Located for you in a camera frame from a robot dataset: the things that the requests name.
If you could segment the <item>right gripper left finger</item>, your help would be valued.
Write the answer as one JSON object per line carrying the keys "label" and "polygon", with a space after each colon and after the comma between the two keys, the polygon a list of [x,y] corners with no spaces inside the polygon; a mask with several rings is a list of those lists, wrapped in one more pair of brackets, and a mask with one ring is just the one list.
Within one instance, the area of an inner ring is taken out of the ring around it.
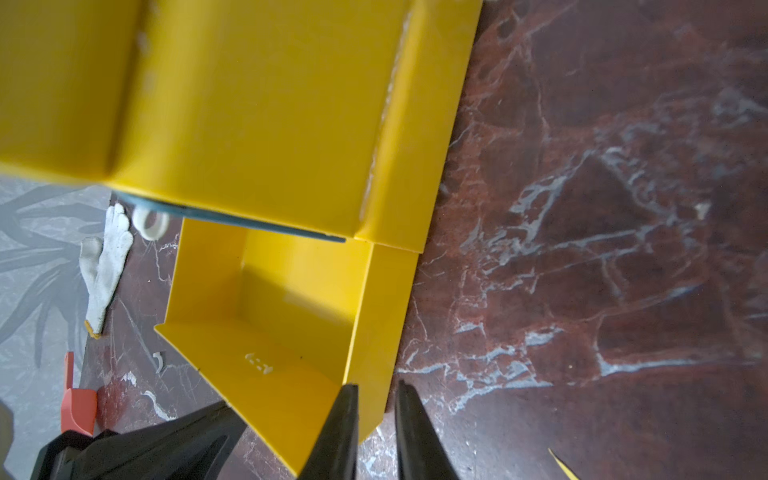
{"label": "right gripper left finger", "polygon": [[357,385],[342,386],[298,480],[356,478],[358,398]]}

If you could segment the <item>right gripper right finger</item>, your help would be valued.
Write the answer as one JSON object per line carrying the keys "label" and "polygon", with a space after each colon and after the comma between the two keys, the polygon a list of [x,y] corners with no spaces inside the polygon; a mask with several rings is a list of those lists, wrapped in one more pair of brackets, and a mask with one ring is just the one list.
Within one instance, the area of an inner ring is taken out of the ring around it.
{"label": "right gripper right finger", "polygon": [[395,427],[400,480],[459,479],[417,390],[404,380],[396,392]]}

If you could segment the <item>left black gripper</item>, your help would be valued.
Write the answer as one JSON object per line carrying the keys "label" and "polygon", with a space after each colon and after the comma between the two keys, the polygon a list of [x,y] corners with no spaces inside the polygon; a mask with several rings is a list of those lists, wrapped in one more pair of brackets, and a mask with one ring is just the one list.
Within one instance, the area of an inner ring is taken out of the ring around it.
{"label": "left black gripper", "polygon": [[220,401],[123,434],[107,429],[91,437],[68,430],[41,448],[30,478],[55,479],[75,459],[73,479],[216,479],[245,428]]}

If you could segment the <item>yellow drawer cabinet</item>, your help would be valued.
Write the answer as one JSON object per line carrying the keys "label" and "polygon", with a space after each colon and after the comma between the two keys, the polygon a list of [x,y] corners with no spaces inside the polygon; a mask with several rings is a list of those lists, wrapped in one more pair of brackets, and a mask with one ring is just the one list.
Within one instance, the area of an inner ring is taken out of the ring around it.
{"label": "yellow drawer cabinet", "polygon": [[477,1],[5,1],[1,169],[424,248]]}

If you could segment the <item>yellow bottom drawer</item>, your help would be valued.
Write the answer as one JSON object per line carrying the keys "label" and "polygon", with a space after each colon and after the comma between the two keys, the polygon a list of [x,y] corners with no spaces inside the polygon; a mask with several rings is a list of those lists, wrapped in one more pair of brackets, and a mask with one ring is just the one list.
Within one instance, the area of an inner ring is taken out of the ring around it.
{"label": "yellow bottom drawer", "polygon": [[344,384],[381,423],[418,254],[183,221],[157,328],[292,473]]}

